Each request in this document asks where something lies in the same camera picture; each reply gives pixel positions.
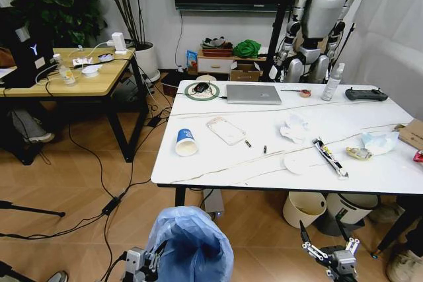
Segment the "silver laptop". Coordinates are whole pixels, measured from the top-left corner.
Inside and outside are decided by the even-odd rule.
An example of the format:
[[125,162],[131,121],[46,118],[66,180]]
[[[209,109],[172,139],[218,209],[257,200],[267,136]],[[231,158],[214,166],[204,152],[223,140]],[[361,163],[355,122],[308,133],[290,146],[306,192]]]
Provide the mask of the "silver laptop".
[[274,86],[226,85],[228,104],[279,105],[282,101]]

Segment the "clear phone case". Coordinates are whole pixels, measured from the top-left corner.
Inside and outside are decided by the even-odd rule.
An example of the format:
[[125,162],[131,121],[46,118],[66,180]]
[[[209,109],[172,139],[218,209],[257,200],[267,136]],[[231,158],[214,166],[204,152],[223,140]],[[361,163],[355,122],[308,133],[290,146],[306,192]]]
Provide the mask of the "clear phone case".
[[235,127],[225,118],[216,117],[207,123],[207,126],[220,139],[224,140],[228,145],[235,145],[245,138],[245,131]]

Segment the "remote controller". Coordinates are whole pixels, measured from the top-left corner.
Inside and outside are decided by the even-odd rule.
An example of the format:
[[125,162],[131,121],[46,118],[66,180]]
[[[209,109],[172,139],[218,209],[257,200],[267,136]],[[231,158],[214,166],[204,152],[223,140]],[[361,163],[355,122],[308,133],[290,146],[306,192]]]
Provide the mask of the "remote controller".
[[380,100],[381,102],[388,99],[388,95],[381,92],[380,89],[372,89],[372,90],[356,90],[347,89],[345,91],[345,95],[349,100],[357,100],[357,99],[370,99],[370,100]]

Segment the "blue plastic bag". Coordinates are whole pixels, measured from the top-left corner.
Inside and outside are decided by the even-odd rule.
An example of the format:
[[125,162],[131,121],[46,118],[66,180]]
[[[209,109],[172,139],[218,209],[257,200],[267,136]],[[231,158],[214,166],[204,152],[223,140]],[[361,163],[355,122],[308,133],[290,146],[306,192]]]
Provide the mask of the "blue plastic bag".
[[227,237],[197,207],[161,211],[151,229],[146,250],[167,240],[160,259],[159,282],[229,282],[233,251]]

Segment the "green cloth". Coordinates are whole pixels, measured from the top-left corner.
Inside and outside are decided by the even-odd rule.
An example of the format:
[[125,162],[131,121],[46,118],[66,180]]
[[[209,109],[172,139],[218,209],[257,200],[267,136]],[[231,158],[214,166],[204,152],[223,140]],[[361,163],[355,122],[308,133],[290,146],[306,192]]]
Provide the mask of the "green cloth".
[[238,43],[233,48],[233,55],[239,57],[257,57],[258,51],[262,45],[253,40],[245,40],[244,42]]

